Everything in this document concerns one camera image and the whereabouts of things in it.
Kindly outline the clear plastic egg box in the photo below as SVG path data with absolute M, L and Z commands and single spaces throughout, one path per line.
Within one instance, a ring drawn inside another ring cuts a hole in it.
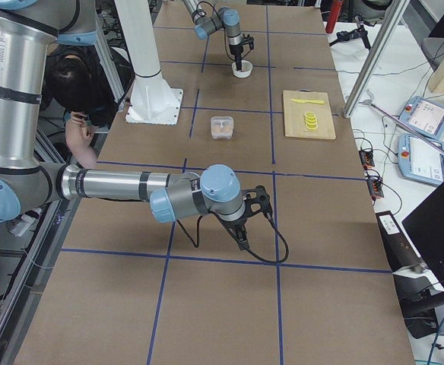
M 232 116 L 212 116 L 211 117 L 211 137 L 213 139 L 230 139 L 233 136 L 233 117 Z M 215 128 L 230 128 L 232 129 L 231 135 L 224 135 L 221 133 L 220 135 L 214 134 Z

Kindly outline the black box with label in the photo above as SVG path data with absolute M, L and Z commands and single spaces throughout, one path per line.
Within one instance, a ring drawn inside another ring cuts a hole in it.
M 418 257 L 390 211 L 376 213 L 383 246 L 392 272 L 411 270 L 423 274 L 427 267 Z

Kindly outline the white bowl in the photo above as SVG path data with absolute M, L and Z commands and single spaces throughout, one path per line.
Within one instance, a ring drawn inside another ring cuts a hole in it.
M 242 60 L 240 69 L 237 68 L 236 62 L 232 62 L 231 68 L 236 78 L 248 78 L 252 73 L 253 65 L 250 61 Z

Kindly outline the wooden cutting board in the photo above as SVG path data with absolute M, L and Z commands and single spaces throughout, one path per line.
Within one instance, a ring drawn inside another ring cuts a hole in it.
M 327 93 L 284 90 L 283 112 L 286 137 L 336 139 Z

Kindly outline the yellow plastic knife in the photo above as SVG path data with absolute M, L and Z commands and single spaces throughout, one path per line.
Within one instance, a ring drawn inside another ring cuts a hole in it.
M 291 98 L 290 101 L 294 103 L 311 103 L 311 104 L 317 104 L 317 105 L 323 105 L 325 104 L 324 100 L 307 100 L 307 99 L 295 99 Z

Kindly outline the black tripod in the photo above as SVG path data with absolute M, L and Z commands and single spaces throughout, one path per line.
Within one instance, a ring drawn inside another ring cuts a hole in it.
M 333 46 L 337 43 L 349 42 L 352 40 L 361 39 L 363 41 L 364 47 L 370 51 L 371 44 L 368 38 L 368 31 L 365 28 L 365 25 L 373 27 L 373 24 L 365 21 L 363 17 L 359 14 L 355 16 L 355 21 L 357 28 L 352 31 L 342 30 L 336 33 L 337 38 L 329 43 L 329 46 Z

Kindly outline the metal reacher grabber tool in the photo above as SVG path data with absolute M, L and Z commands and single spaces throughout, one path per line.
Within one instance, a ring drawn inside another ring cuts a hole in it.
M 394 117 L 392 114 L 386 112 L 385 110 L 383 110 L 382 108 L 380 108 L 379 106 L 377 106 L 376 104 L 374 104 L 374 102 L 371 99 L 365 99 L 359 102 L 359 104 L 363 104 L 369 107 L 372 107 L 374 110 L 378 111 L 379 113 L 381 113 L 382 115 L 389 117 L 392 121 L 395 122 L 396 125 L 398 125 L 401 129 L 404 129 L 407 133 L 412 134 L 414 137 L 419 138 L 421 141 L 423 141 L 424 143 L 428 144 L 430 147 L 432 147 L 433 149 L 435 149 L 436 151 L 438 151 L 441 155 L 444 156 L 444 150 L 435 145 L 434 141 L 428 140 L 426 137 L 424 137 L 423 135 L 421 135 L 419 132 L 413 130 L 409 125 L 403 123 L 400 119 Z

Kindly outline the orange connector board lower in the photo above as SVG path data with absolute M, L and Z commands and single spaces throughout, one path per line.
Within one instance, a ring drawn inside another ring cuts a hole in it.
M 384 193 L 382 191 L 382 178 L 378 176 L 368 176 L 366 183 L 372 200 L 381 199 L 384 197 Z

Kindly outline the orange connector board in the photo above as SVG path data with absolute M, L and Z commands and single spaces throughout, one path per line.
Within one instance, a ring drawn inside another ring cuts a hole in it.
M 373 150 L 359 150 L 360 162 L 363 166 L 363 169 L 372 169 L 374 168 L 374 159 L 373 159 Z
M 384 193 L 382 191 L 382 178 L 378 176 L 368 176 L 366 183 L 372 200 L 381 199 L 384 197 Z

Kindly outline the orange connector board upper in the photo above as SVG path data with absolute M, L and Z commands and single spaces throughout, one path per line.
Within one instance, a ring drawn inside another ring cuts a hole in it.
M 360 162 L 363 166 L 363 169 L 372 169 L 374 168 L 374 159 L 373 159 L 373 150 L 359 150 Z

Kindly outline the person in black hoodie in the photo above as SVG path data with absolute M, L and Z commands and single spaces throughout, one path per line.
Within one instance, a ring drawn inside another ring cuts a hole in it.
M 93 169 L 94 133 L 112 125 L 119 110 L 94 46 L 59 45 L 46 57 L 41 108 L 52 100 L 65 108 L 68 149 L 82 167 Z

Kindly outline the lower blue teach pendant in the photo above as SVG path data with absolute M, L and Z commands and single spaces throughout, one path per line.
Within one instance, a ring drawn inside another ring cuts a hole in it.
M 398 168 L 405 179 L 432 186 L 444 181 L 444 156 L 414 135 L 398 139 Z

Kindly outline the blue teach pendant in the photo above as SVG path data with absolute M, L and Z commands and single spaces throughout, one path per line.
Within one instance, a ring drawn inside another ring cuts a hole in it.
M 444 181 L 444 156 L 414 135 L 398 139 L 398 168 L 405 179 L 432 186 Z
M 440 139 L 444 132 L 444 106 L 422 97 L 412 97 L 398 119 L 425 137 Z

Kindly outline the upper blue teach pendant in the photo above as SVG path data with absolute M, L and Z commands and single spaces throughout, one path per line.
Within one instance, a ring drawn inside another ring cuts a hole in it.
M 412 97 L 398 119 L 425 137 L 440 139 L 444 132 L 444 106 L 422 97 Z

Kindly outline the white power strip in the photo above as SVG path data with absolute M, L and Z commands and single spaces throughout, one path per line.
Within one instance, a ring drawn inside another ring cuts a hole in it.
M 34 208 L 9 221 L 8 232 L 13 236 L 23 236 L 40 218 L 41 208 Z

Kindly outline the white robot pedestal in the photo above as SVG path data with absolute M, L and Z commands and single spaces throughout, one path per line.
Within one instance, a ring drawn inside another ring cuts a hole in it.
M 126 121 L 175 125 L 183 90 L 163 78 L 148 2 L 119 0 L 116 10 L 135 73 Z

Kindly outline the aluminium frame post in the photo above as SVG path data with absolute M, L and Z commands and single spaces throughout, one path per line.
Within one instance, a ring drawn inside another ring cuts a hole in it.
M 343 117 L 348 119 L 357 107 L 363 92 L 373 76 L 373 72 L 381 58 L 381 55 L 385 51 L 387 42 L 391 39 L 395 28 L 398 26 L 399 21 L 405 12 L 409 0 L 396 0 L 391 3 L 388 14 L 385 16 L 385 20 L 379 32 L 374 40 L 374 44 L 369 51 L 366 61 L 363 63 L 363 67 L 356 79 L 356 82 L 350 92 L 350 96 L 345 104 L 343 110 Z

